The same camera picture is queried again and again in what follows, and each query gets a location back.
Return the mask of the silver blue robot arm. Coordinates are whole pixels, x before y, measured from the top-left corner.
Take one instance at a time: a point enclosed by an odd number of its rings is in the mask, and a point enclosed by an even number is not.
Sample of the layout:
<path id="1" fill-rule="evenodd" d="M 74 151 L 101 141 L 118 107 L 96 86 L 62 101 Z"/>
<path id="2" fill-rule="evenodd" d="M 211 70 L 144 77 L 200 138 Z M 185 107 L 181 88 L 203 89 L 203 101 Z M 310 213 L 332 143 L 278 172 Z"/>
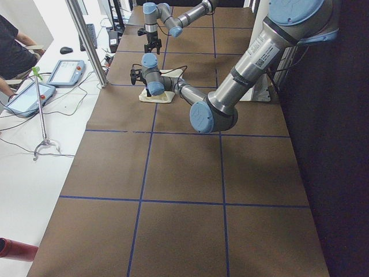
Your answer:
<path id="1" fill-rule="evenodd" d="M 339 30 L 341 1 L 269 1 L 269 12 L 258 37 L 220 86 L 206 95 L 180 77 L 163 76 L 157 67 L 157 56 L 151 51 L 161 47 L 158 21 L 176 38 L 193 21 L 213 13 L 217 5 L 217 1 L 202 1 L 175 18 L 167 3 L 144 3 L 144 27 L 138 34 L 146 35 L 148 42 L 142 68 L 132 68 L 130 72 L 131 82 L 144 83 L 149 96 L 171 91 L 186 100 L 191 105 L 191 125 L 199 133 L 225 131 L 235 126 L 238 120 L 235 105 L 286 48 L 331 41 Z"/>
<path id="2" fill-rule="evenodd" d="M 188 27 L 195 20 L 202 16 L 211 15 L 218 6 L 216 0 L 203 0 L 197 6 L 175 18 L 172 15 L 172 9 L 167 3 L 156 4 L 146 2 L 143 4 L 144 27 L 137 31 L 138 36 L 146 35 L 147 43 L 144 44 L 145 53 L 151 53 L 156 49 L 160 54 L 162 41 L 158 35 L 158 20 L 168 29 L 168 36 L 177 38 L 185 27 Z"/>

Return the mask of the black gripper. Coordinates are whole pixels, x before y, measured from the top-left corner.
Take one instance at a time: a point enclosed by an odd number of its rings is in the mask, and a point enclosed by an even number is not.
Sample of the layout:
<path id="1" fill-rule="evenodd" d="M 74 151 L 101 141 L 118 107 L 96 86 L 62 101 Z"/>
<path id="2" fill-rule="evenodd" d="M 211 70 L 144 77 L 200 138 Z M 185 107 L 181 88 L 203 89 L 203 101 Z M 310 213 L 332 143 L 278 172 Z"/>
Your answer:
<path id="1" fill-rule="evenodd" d="M 145 28 L 140 28 L 137 31 L 138 36 L 146 35 L 147 43 L 144 45 L 145 53 L 149 53 L 150 49 L 155 49 L 157 54 L 160 54 L 160 49 L 162 48 L 161 39 L 158 36 L 157 31 L 149 32 Z"/>
<path id="2" fill-rule="evenodd" d="M 150 97 L 147 82 L 142 75 L 142 69 L 137 69 L 135 68 L 135 65 L 132 65 L 130 69 L 130 79 L 132 85 L 135 85 L 137 81 L 143 83 L 145 85 L 146 95 L 147 97 Z"/>

